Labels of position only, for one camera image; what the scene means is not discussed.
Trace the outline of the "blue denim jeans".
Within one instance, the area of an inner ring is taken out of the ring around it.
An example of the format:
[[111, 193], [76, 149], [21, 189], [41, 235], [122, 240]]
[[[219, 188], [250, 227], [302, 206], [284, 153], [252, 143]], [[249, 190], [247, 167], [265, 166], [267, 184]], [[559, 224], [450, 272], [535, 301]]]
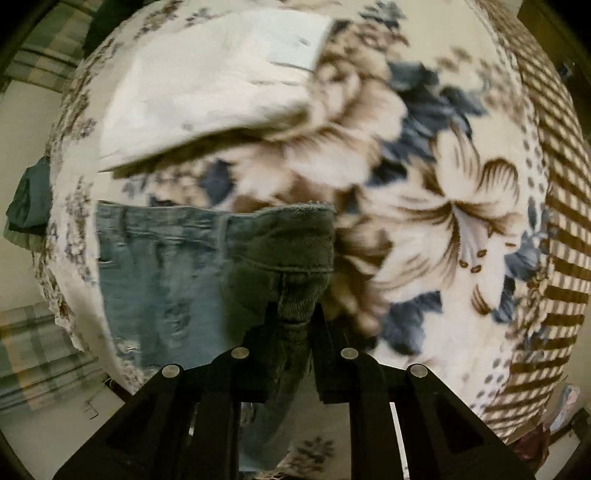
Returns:
[[276, 467], [294, 435], [308, 321], [332, 275], [334, 220], [320, 204], [230, 214], [100, 203], [100, 291], [127, 388], [171, 363], [207, 364], [270, 322], [270, 400], [245, 411], [240, 464]]

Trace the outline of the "white folded garment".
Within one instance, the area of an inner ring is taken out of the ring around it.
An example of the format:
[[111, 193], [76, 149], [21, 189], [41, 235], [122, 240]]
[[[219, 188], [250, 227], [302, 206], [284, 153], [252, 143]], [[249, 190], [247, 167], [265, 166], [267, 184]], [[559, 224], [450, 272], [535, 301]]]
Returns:
[[297, 123], [333, 22], [311, 12], [252, 10], [144, 41], [116, 68], [101, 170], [218, 133]]

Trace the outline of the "plaid curtain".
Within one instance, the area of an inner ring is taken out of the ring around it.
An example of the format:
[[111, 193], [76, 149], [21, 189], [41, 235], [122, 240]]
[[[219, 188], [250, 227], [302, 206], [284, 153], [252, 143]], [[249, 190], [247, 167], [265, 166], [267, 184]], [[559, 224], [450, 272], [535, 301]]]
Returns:
[[[1, 100], [1, 209], [26, 168], [42, 156], [57, 95], [12, 82]], [[41, 300], [33, 253], [1, 239], [1, 415], [46, 408], [105, 379], [77, 350]]]

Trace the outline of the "dark green blanket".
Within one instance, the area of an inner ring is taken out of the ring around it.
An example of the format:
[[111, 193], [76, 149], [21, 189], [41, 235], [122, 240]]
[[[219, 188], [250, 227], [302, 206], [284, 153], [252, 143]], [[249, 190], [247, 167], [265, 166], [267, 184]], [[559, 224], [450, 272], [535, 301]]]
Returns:
[[41, 252], [51, 205], [50, 160], [43, 156], [19, 180], [6, 210], [3, 237], [27, 251]]

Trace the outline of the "floral bed blanket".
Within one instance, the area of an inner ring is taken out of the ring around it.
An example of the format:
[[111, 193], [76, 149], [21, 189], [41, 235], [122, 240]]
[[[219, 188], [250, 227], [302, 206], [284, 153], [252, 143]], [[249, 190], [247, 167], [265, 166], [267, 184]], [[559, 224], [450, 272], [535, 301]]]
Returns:
[[131, 388], [98, 304], [100, 200], [338, 212], [327, 309], [394, 367], [432, 368], [503, 440], [543, 413], [590, 296], [590, 166], [543, 49], [494, 1], [294, 1], [342, 19], [312, 81], [311, 126], [119, 179], [93, 160], [108, 79], [146, 40], [257, 1], [158, 1], [83, 61], [48, 153], [55, 204], [35, 275], [75, 347]]

